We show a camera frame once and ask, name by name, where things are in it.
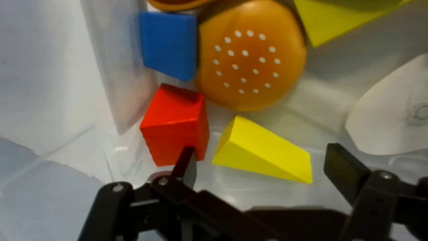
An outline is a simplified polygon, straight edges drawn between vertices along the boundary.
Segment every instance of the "yellow block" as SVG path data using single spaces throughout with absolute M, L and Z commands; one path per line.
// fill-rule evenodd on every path
M 223 131 L 214 164 L 312 183 L 308 151 L 242 116 Z
M 411 0 L 294 0 L 312 45 L 318 47 Z

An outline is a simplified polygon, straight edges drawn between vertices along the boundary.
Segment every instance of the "orange toy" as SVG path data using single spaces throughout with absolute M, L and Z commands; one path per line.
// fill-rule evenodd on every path
M 219 0 L 199 24 L 197 87 L 238 111 L 273 104 L 304 69 L 306 45 L 298 23 L 273 0 Z
M 205 158 L 209 123 L 203 95 L 162 84 L 141 123 L 141 131 L 157 166 L 175 164 L 183 147 L 195 147 Z
M 187 11 L 202 6 L 213 0 L 149 0 L 149 2 L 166 12 Z

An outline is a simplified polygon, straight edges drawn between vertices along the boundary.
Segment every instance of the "wooden block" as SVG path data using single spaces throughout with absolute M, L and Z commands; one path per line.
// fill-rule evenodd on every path
M 223 131 L 213 163 L 312 183 L 308 151 L 242 116 Z
M 141 123 L 141 131 L 157 166 L 174 164 L 186 146 L 195 147 L 197 159 L 203 159 L 209 142 L 203 95 L 162 84 Z
M 296 0 L 313 47 L 320 47 L 411 0 Z

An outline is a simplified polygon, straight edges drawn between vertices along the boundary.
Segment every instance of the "white surface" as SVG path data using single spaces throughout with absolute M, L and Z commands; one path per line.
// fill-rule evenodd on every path
M 107 154 L 111 152 L 110 146 L 99 128 L 88 128 L 60 150 L 43 158 L 107 183 L 114 181 L 114 167 L 107 162 Z
M 46 154 L 110 122 L 79 1 L 0 1 L 0 136 Z
M 372 87 L 349 114 L 346 130 L 368 154 L 428 148 L 428 53 Z
M 141 0 L 82 0 L 103 85 L 120 134 L 138 122 L 157 90 L 155 73 L 143 68 L 136 13 Z

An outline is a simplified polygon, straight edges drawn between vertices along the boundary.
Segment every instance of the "toy block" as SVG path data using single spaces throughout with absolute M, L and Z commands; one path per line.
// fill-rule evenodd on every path
M 197 19 L 191 15 L 145 12 L 139 15 L 146 67 L 179 80 L 197 71 Z
M 178 11 L 189 11 L 194 8 L 201 8 L 213 0 L 149 0 L 149 2 L 166 12 L 178 12 Z
M 312 183 L 310 154 L 242 116 L 223 131 L 214 164 Z
M 296 8 L 313 47 L 365 25 L 411 0 L 297 0 Z
M 199 15 L 197 88 L 235 111 L 261 110 L 289 94 L 306 63 L 294 13 L 280 1 L 215 1 Z
M 203 95 L 161 84 L 141 131 L 157 166 L 175 164 L 186 146 L 203 159 L 210 135 Z

